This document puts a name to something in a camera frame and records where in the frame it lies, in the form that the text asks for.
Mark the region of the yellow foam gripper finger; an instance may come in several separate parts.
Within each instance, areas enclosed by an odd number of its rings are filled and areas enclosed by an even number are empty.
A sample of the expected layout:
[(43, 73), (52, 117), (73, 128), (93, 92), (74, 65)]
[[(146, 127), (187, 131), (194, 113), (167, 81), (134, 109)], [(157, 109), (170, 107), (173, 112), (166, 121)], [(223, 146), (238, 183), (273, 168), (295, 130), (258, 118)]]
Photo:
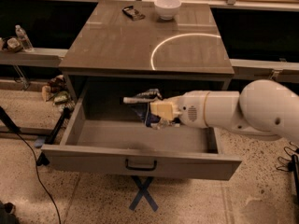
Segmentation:
[(153, 115), (166, 120), (174, 120), (181, 115), (178, 108), (178, 99), (169, 98), (162, 101), (154, 101), (149, 104)]

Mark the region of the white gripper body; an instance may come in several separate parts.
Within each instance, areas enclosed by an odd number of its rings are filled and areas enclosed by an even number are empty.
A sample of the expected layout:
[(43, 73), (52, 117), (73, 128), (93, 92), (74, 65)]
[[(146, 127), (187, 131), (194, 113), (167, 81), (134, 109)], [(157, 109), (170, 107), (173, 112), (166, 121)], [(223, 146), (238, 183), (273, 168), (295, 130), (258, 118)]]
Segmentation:
[(179, 96), (178, 118), (186, 126), (207, 128), (205, 121), (205, 104), (209, 91), (190, 91)]

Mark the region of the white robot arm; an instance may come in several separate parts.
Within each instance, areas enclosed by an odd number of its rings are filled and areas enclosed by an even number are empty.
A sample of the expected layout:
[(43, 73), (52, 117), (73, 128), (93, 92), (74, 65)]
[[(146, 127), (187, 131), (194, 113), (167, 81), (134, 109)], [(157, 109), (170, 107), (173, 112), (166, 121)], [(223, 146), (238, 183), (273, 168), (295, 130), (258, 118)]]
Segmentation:
[(153, 115), (196, 128), (217, 127), (262, 140), (299, 142), (299, 96), (268, 79), (243, 91), (190, 91), (149, 104)]

